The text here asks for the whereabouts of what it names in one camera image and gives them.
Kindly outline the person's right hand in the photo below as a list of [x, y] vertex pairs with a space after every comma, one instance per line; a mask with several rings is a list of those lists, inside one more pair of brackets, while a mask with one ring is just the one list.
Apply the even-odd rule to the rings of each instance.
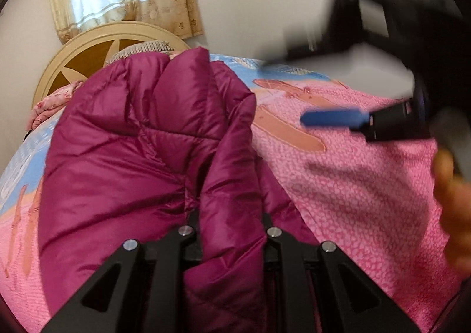
[[453, 156], [445, 149], [434, 155], [431, 166], [434, 198], [442, 207], [440, 226], [448, 236], [444, 248], [449, 265], [464, 277], [471, 269], [470, 182], [454, 173]]

